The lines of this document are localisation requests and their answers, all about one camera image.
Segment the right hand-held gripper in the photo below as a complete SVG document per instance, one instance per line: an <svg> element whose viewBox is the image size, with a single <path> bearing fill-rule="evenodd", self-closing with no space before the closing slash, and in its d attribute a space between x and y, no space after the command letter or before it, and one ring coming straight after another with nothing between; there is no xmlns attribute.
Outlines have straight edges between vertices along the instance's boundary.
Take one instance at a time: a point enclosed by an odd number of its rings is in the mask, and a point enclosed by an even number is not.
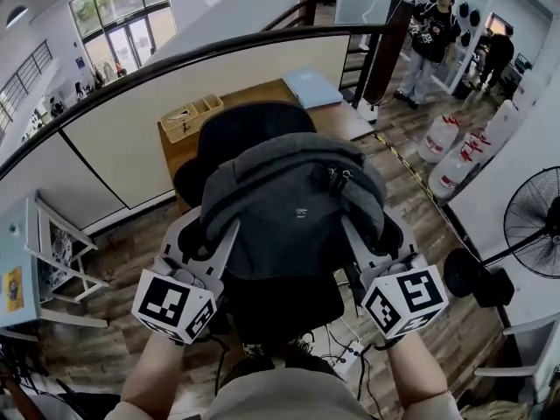
<svg viewBox="0 0 560 420"><path fill-rule="evenodd" d="M416 252L411 227L386 206L380 239L369 250L347 216L341 224L360 269L360 302L386 340L426 327L448 304L438 268Z"/></svg>

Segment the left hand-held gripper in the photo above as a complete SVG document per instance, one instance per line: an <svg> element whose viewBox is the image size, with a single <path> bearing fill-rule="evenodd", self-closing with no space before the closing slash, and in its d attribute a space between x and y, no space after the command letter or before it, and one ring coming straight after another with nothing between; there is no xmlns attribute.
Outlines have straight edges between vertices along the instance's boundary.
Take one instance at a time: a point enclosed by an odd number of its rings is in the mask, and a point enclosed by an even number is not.
<svg viewBox="0 0 560 420"><path fill-rule="evenodd" d="M239 228L240 221L232 221L214 253L196 261L207 255L200 208L175 220L153 266L141 274L132 314L153 332L192 344L217 312L224 289L221 276Z"/></svg>

